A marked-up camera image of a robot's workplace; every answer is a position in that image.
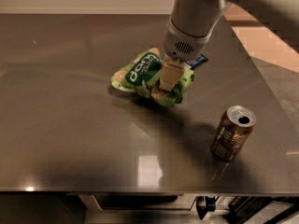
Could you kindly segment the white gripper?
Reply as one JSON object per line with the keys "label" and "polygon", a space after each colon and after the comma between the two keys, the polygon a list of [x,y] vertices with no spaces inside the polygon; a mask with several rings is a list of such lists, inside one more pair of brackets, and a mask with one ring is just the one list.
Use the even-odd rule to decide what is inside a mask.
{"label": "white gripper", "polygon": [[171,91],[184,74],[184,62],[197,58],[209,41],[211,34],[204,36],[186,35],[172,21],[166,25],[164,34],[164,57],[160,88]]}

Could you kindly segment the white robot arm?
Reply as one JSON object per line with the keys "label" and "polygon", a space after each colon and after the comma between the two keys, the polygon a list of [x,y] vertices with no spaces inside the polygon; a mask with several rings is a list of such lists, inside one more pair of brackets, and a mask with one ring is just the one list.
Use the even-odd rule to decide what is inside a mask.
{"label": "white robot arm", "polygon": [[246,10],[299,50],[299,0],[176,0],[164,35],[161,89],[174,88],[183,75],[184,63],[202,52],[217,22],[232,5]]}

